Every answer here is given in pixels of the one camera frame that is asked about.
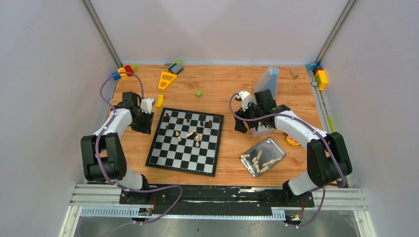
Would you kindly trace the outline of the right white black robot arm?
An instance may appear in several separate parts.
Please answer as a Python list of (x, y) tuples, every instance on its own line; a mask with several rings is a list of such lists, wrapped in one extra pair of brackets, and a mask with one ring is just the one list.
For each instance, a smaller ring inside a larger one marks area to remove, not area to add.
[(345, 140), (338, 132), (325, 132), (298, 117), (288, 106), (277, 105), (270, 90), (251, 95), (247, 91), (233, 94), (231, 101), (241, 103), (241, 108), (232, 112), (235, 130), (246, 133), (258, 130), (260, 125), (272, 127), (286, 133), (306, 150), (306, 171), (286, 181), (282, 192), (283, 202), (295, 206), (302, 194), (316, 189), (336, 185), (338, 179), (345, 186), (346, 176), (353, 171)]

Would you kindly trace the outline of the white metal box dark pieces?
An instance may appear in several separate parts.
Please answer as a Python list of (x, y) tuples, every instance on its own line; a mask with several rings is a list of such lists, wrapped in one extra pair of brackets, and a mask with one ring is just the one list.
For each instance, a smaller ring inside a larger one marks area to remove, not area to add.
[(264, 136), (267, 135), (269, 133), (272, 133), (276, 130), (275, 127), (271, 126), (271, 125), (264, 125), (262, 123), (258, 123), (258, 125), (254, 128), (251, 128), (250, 131), (253, 135), (253, 137), (260, 137), (260, 136)]

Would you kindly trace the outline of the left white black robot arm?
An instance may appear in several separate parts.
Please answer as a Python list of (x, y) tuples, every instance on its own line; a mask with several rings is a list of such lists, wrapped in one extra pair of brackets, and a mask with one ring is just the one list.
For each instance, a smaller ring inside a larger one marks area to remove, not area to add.
[(124, 92), (122, 101), (113, 106), (105, 123), (92, 135), (81, 138), (81, 152), (86, 180), (115, 185), (132, 191), (139, 204), (151, 199), (145, 177), (128, 168), (121, 137), (130, 127), (133, 131), (151, 133), (155, 100), (135, 92)]

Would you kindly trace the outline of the black white chessboard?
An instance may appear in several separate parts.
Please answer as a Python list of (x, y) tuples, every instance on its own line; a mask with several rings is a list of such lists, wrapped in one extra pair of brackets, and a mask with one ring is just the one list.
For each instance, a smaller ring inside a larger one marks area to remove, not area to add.
[(221, 114), (164, 107), (145, 165), (215, 176), (223, 122)]

